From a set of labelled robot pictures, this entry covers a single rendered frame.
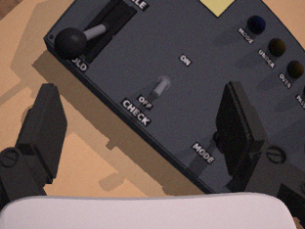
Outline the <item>dark grey console housing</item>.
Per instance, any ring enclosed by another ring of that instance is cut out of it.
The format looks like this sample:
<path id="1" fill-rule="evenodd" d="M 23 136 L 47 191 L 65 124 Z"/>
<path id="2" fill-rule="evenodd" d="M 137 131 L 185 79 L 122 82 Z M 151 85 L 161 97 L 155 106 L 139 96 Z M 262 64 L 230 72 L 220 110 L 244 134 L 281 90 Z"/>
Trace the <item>dark grey console housing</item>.
<path id="1" fill-rule="evenodd" d="M 263 0 L 74 0 L 43 39 L 205 195 L 242 185 L 215 123 L 230 81 L 305 172 L 305 50 Z"/>

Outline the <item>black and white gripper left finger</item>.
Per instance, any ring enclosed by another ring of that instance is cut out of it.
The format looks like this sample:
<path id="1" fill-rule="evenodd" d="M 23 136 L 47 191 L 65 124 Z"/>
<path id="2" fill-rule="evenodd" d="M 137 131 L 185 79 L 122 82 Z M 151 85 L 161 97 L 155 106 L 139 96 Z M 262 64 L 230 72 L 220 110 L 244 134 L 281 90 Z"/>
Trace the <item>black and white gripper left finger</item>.
<path id="1" fill-rule="evenodd" d="M 12 201 L 47 195 L 43 187 L 57 177 L 66 129 L 58 87 L 43 83 L 15 147 L 0 152 L 0 211 Z"/>

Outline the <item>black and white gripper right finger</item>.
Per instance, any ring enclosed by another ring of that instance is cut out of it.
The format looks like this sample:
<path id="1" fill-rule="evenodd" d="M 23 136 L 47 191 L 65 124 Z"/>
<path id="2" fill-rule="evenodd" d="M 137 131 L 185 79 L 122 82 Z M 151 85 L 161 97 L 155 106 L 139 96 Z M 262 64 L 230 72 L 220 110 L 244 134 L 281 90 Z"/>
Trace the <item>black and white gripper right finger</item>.
<path id="1" fill-rule="evenodd" d="M 280 199 L 305 229 L 305 172 L 288 161 L 284 147 L 270 144 L 239 81 L 225 85 L 216 127 L 228 173 L 242 184 L 240 192 Z"/>

